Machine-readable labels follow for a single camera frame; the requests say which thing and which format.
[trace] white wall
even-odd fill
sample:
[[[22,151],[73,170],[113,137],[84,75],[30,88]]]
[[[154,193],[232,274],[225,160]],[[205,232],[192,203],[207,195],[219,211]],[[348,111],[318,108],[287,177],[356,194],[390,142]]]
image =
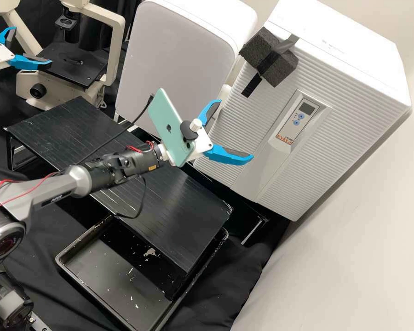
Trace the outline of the white wall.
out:
[[[397,43],[414,106],[414,0],[324,2]],[[233,330],[414,331],[414,111],[278,247]]]

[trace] black tray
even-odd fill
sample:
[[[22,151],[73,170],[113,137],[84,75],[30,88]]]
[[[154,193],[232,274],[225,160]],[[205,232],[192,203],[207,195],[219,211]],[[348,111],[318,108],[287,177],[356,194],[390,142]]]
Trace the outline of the black tray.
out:
[[[86,231],[56,257],[58,266],[79,287],[95,298],[132,331],[158,331],[227,240],[221,229],[194,267],[193,273],[180,281],[172,298],[166,294],[175,280],[181,280],[174,265],[139,237],[119,240],[123,223],[110,216]],[[144,275],[161,275],[150,280]]]

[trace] smartphone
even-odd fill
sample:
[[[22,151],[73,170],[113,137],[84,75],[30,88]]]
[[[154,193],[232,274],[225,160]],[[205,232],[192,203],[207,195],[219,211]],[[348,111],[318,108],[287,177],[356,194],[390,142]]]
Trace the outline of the smartphone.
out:
[[[179,128],[183,121],[163,89],[158,90],[150,103],[149,116],[175,165],[182,167],[195,149],[195,142],[184,139]]]

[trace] black mat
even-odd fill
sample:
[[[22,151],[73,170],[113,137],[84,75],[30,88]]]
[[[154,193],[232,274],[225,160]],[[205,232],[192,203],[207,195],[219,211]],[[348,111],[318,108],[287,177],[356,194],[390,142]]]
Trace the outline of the black mat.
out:
[[[116,135],[121,127],[80,97],[7,129],[60,170]],[[142,143],[125,132],[90,158]],[[124,221],[188,273],[231,209],[178,168],[166,165],[144,177],[147,194],[143,211],[138,218]],[[140,206],[143,189],[143,182],[134,179],[92,196],[114,214],[135,215],[133,208]]]

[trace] black strap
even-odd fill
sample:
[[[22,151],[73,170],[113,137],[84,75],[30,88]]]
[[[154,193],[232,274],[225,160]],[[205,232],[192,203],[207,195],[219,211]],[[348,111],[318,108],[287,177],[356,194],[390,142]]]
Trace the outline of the black strap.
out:
[[[288,39],[281,42],[278,47],[276,47],[274,50],[268,53],[268,55],[257,66],[256,69],[258,70],[258,72],[244,88],[244,90],[242,91],[242,95],[245,97],[250,97],[250,95],[262,81],[261,75],[263,75],[277,61],[277,59],[283,53],[285,53],[291,46],[293,46],[298,40],[299,38],[292,34]]]

